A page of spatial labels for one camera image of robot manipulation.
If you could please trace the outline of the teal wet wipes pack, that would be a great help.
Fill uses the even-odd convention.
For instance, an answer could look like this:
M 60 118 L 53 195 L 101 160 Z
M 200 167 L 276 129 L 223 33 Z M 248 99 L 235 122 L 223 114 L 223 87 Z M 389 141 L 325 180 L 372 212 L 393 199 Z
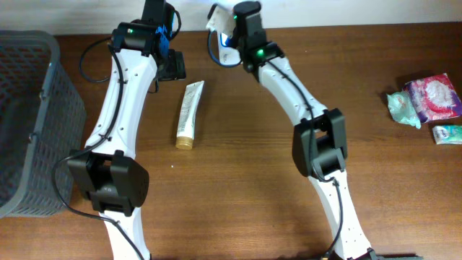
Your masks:
M 400 91 L 387 95 L 387 101 L 388 110 L 395 122 L 421 129 L 421 121 L 419 120 L 407 91 Z

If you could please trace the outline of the red purple tissue pack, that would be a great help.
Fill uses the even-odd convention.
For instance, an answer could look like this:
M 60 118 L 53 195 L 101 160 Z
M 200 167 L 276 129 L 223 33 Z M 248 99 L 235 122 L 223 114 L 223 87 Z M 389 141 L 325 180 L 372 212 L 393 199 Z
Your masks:
M 461 99 L 446 73 L 404 85 L 421 123 L 461 116 Z

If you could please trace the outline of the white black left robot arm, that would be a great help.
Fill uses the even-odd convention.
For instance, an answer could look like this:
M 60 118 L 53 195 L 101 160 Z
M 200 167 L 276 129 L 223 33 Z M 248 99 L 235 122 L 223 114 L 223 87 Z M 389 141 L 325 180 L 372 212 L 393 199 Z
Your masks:
M 150 259 L 141 206 L 149 173 L 135 160 L 136 136 L 152 85 L 186 78 L 183 54 L 169 47 L 181 19 L 165 0 L 149 0 L 140 19 L 122 22 L 107 39 L 112 58 L 97 123 L 81 151 L 65 159 L 82 197 L 108 231 L 114 259 Z

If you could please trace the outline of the green white tissue pack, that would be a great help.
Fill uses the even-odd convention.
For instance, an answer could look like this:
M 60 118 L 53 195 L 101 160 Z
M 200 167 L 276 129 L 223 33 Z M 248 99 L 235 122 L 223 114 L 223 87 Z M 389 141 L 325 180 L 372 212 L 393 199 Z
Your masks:
M 435 126 L 432 133 L 436 144 L 461 144 L 461 126 Z

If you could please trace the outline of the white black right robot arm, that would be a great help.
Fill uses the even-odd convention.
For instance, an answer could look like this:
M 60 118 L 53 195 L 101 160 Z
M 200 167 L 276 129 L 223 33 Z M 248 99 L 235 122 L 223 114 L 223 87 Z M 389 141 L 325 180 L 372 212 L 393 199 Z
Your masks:
M 377 259 L 349 193 L 345 117 L 304 87 L 281 48 L 266 37 L 260 11 L 258 1 L 233 7 L 232 41 L 244 69 L 276 98 L 294 126 L 292 159 L 316 190 L 331 229 L 332 242 L 322 259 Z

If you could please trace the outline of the white tube gold cap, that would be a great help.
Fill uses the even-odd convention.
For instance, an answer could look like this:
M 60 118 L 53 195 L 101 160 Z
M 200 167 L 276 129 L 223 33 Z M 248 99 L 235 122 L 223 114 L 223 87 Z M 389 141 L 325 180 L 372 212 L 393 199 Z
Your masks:
M 175 146 L 180 150 L 191 150 L 195 137 L 196 112 L 205 81 L 186 86 L 180 109 Z

